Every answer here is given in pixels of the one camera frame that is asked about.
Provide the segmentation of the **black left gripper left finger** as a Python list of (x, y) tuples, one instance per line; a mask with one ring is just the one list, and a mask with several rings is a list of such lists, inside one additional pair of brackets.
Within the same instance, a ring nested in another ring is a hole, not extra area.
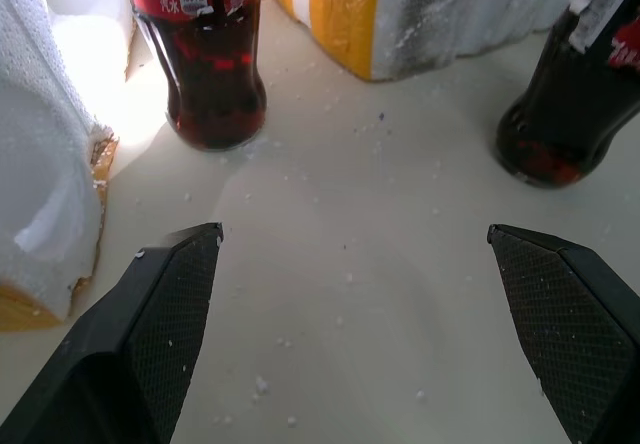
[(170, 444), (223, 240), (205, 223), (141, 249), (0, 424), (0, 444)]

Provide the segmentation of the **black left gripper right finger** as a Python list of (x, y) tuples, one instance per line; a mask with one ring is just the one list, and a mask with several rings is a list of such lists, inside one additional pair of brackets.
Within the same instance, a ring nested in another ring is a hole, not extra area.
[(493, 224), (520, 346), (572, 444), (640, 444), (640, 296), (593, 250)]

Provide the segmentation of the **cola bottle with torn label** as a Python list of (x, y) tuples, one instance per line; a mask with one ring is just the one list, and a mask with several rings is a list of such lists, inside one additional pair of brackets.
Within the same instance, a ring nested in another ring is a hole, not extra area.
[(499, 123), (496, 156), (531, 185), (567, 187), (639, 113), (640, 0), (571, 0)]

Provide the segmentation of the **cola bottle with red label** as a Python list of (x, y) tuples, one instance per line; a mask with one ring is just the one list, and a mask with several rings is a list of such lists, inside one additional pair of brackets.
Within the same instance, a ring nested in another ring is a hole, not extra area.
[(258, 71), (261, 0), (130, 0), (167, 80), (167, 118), (191, 146), (220, 151), (265, 122)]

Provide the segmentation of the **white foam block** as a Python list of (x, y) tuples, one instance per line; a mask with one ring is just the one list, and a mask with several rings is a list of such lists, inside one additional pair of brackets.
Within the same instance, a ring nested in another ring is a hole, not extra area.
[(0, 332), (91, 280), (135, 29), (129, 0), (0, 0)]
[(404, 78), (552, 26), (569, 0), (278, 0), (366, 81)]

